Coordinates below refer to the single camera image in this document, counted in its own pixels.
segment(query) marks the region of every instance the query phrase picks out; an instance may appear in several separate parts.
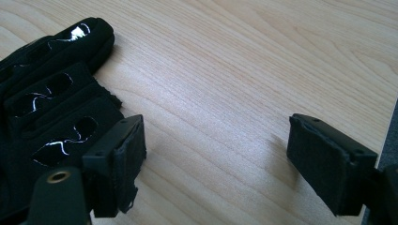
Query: black glove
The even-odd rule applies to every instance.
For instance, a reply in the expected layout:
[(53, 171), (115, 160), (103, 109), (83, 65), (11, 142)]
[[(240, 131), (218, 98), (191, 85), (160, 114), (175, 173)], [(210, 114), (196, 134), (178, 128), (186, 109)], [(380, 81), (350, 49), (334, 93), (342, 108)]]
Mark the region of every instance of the black glove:
[(90, 74), (114, 40), (107, 22), (88, 18), (0, 62), (0, 220), (28, 207), (43, 173), (81, 168), (82, 155), (124, 118)]

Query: wood grain surface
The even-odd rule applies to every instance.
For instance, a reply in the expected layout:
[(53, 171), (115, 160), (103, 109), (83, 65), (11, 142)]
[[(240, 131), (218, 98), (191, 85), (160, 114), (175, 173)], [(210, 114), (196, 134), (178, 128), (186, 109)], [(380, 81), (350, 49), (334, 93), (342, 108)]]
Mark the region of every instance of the wood grain surface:
[(397, 0), (2, 0), (0, 59), (86, 17), (114, 28), (96, 78), (125, 115), (144, 115), (148, 155), (133, 209), (94, 224), (360, 224), (336, 218), (289, 163), (288, 117), (380, 153), (397, 12)]

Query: light wood tabletop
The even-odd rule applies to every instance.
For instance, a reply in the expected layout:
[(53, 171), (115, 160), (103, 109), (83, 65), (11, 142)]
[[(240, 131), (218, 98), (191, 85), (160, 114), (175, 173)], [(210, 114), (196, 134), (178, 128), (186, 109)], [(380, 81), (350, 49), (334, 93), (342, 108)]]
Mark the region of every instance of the light wood tabletop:
[(380, 153), (397, 12), (397, 0), (0, 1), (0, 59), (86, 17), (114, 28), (95, 76), (144, 116), (148, 154), (134, 207), (94, 224), (360, 224), (288, 161), (288, 118), (318, 117)]

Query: metal grommet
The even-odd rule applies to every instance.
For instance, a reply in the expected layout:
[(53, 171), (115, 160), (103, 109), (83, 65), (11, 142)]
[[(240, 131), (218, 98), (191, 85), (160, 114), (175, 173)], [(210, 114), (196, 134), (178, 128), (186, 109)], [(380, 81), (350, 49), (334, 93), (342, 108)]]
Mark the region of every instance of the metal grommet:
[(49, 177), (47, 177), (47, 183), (56, 184), (59, 182), (63, 182), (69, 177), (70, 177), (70, 172), (68, 171), (54, 172), (53, 174), (49, 175)]

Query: wooden table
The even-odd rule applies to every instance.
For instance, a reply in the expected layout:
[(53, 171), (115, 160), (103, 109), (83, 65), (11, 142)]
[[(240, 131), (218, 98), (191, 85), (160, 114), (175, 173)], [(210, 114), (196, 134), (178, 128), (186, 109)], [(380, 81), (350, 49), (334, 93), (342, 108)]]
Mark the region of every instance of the wooden table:
[(134, 207), (95, 224), (359, 224), (286, 159), (288, 117), (380, 153), (398, 90), (398, 2), (0, 1), (0, 58), (85, 17), (115, 30), (96, 74), (145, 117)]

